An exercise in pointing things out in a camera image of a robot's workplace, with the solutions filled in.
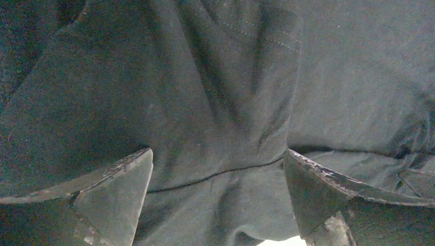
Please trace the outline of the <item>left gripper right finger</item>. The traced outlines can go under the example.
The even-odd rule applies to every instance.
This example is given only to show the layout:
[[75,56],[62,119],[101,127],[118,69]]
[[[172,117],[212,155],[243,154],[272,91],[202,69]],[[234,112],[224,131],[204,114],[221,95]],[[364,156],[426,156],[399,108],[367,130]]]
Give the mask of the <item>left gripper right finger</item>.
[[434,245],[434,172],[403,167],[388,191],[287,150],[286,181],[307,245]]

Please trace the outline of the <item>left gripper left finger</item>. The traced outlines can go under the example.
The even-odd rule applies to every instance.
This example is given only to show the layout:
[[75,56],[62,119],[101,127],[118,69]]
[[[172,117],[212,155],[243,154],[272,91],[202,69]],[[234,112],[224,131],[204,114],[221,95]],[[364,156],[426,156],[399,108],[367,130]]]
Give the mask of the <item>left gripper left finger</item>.
[[141,149],[63,181],[1,185],[1,245],[132,245],[153,169]]

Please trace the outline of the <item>black t shirt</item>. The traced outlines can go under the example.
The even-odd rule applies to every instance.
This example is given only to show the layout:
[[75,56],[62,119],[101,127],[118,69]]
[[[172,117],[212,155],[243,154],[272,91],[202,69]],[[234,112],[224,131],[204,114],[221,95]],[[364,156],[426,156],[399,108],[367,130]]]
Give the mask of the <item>black t shirt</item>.
[[298,235],[288,149],[420,197],[434,1],[1,1],[1,196],[144,148],[133,245]]

